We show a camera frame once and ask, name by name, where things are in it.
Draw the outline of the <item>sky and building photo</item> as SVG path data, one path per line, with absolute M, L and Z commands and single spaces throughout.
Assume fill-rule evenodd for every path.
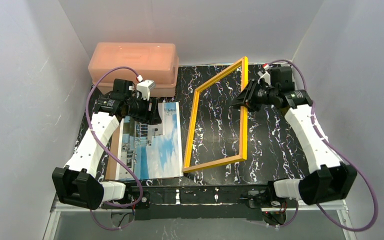
M 139 180 L 183 176 L 178 102 L 158 105 L 162 122 L 148 125 L 124 118 L 119 126 L 117 157 Z

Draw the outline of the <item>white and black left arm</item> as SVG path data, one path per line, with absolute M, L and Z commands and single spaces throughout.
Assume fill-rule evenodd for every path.
M 102 203 L 124 198 L 126 185 L 118 181 L 99 182 L 97 167 L 121 120 L 130 117 L 139 123 L 162 123 L 158 99 L 151 96 L 153 80 L 115 79 L 112 91 L 101 95 L 89 117 L 91 128 L 64 167 L 56 167 L 52 181 L 59 201 L 96 210 Z

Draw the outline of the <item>yellow wooden picture frame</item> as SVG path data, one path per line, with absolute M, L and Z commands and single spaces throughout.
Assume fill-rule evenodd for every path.
M 191 173 L 195 171 L 200 171 L 204 169 L 210 169 L 215 168 L 219 166 L 224 166 L 236 162 L 243 162 L 247 160 L 247 153 L 248 153 L 248 110 L 246 107 L 241 106 L 240 107 L 240 123 L 239 123 L 239 152 L 237 155 L 229 156 L 226 158 L 216 159 L 210 162 L 197 164 L 194 166 L 191 166 L 191 156 L 193 151 L 193 145 L 194 145 L 194 139 L 195 139 L 195 126 L 196 126 L 196 120 L 197 120 L 197 113 L 198 113 L 198 106 L 199 106 L 199 98 L 200 94 L 206 90 L 207 88 L 211 87 L 215 83 L 219 82 L 229 74 L 231 74 L 236 69 L 241 68 L 241 90 L 243 91 L 246 87 L 246 85 L 249 83 L 249 76 L 248 76 L 248 70 L 249 70 L 249 59 L 247 56 L 243 56 L 224 70 L 222 70 L 217 75 L 213 76 L 200 86 L 198 86 L 194 92 L 193 92 L 193 100 L 192 100 L 192 107 L 191 107 L 191 113 L 190 113 L 190 120 L 189 120 L 189 126 L 188 126 L 188 135 L 186 138 L 186 147 L 185 147 L 185 153 L 183 158 L 183 167 L 182 172 L 183 173 Z

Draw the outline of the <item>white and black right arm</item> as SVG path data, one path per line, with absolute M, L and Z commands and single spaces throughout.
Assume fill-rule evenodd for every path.
M 259 111 L 263 105 L 281 110 L 301 145 L 309 171 L 302 179 L 269 181 L 266 190 L 260 193 L 262 200 L 280 203 L 293 199 L 315 205 L 345 199 L 357 170 L 327 146 L 328 138 L 321 131 L 315 131 L 314 102 L 306 90 L 295 88 L 292 68 L 265 64 L 258 75 L 259 79 L 252 79 L 230 106 L 245 107 L 250 112 Z

